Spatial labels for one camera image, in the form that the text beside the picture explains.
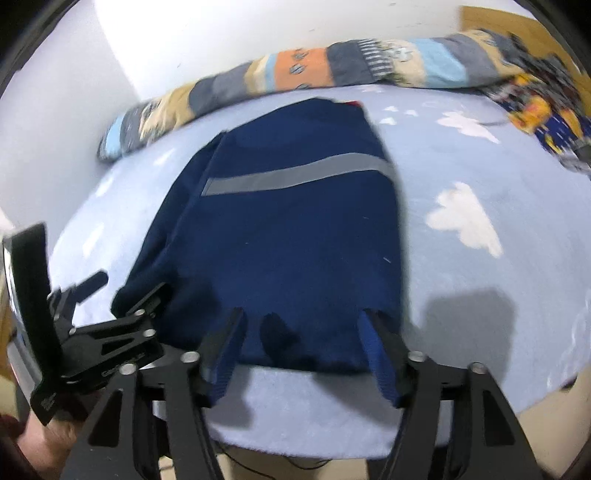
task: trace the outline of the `blanket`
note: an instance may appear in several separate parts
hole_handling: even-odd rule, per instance
[[[565,168],[591,173],[591,121],[568,69],[555,54],[534,57],[516,35],[510,34],[509,41],[515,47],[514,60],[527,73],[484,87],[484,92]]]
[[[129,109],[102,138],[98,159],[115,161],[209,112],[274,92],[378,81],[432,89],[481,87],[523,73],[512,62],[514,57],[518,58],[512,42],[484,30],[444,38],[367,38],[286,50]]]

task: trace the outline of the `navy blue sweater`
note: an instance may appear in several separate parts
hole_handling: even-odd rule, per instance
[[[219,134],[171,187],[113,313],[167,282],[164,343],[194,349],[242,307],[241,362],[366,371],[359,312],[385,311],[395,332],[402,316],[391,170],[357,105],[306,100]]]

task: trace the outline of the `gray stripe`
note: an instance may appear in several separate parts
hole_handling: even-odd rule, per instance
[[[369,67],[369,71],[373,77],[373,82],[377,82],[386,75],[394,72],[390,59],[388,58],[387,54],[378,47],[378,42],[376,40],[362,40],[359,42],[359,45],[361,47],[363,58],[365,59],[365,62]]]
[[[373,83],[374,76],[357,41],[333,43],[326,49],[326,58],[336,86]]]
[[[439,42],[464,65],[468,75],[468,86],[490,85],[501,80],[495,64],[476,40],[461,33],[445,38],[432,38]]]
[[[189,92],[189,107],[197,118],[225,106],[213,93],[214,80],[215,77],[202,78]]]
[[[344,153],[297,167],[251,173],[226,179],[211,178],[205,184],[201,196],[286,189],[345,173],[367,170],[380,172],[392,182],[395,181],[394,166],[387,160],[364,153]]]
[[[509,37],[500,35],[492,30],[487,30],[486,28],[481,28],[480,30],[488,33],[495,40],[496,47],[501,51],[506,61],[513,63],[524,70],[527,68],[522,61],[522,53],[516,48],[515,44]]]
[[[217,98],[220,106],[234,105],[250,97],[244,83],[244,76],[251,64],[252,62],[243,63],[213,78],[212,95]]]

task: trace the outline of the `light blue bedsheet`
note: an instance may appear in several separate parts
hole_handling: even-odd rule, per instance
[[[591,353],[591,183],[565,170],[476,94],[357,86],[295,91],[207,115],[116,163],[50,260],[67,287],[104,268],[75,324],[111,318],[174,179],[219,131],[313,96],[360,100],[397,166],[406,203],[408,345],[436,361],[481,361],[521,411]],[[214,437],[267,452],[385,456],[400,420],[369,375],[239,367],[207,419]],[[449,422],[449,411],[443,422]]]

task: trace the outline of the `orange stripe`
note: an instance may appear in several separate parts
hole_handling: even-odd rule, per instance
[[[583,138],[583,130],[581,129],[581,124],[579,123],[579,119],[577,118],[577,114],[575,112],[573,112],[570,108],[565,108],[560,112],[560,116],[564,119],[573,133],[577,135],[577,137]]]
[[[334,85],[325,48],[286,50],[277,54],[275,89],[294,90],[302,85],[332,87]]]

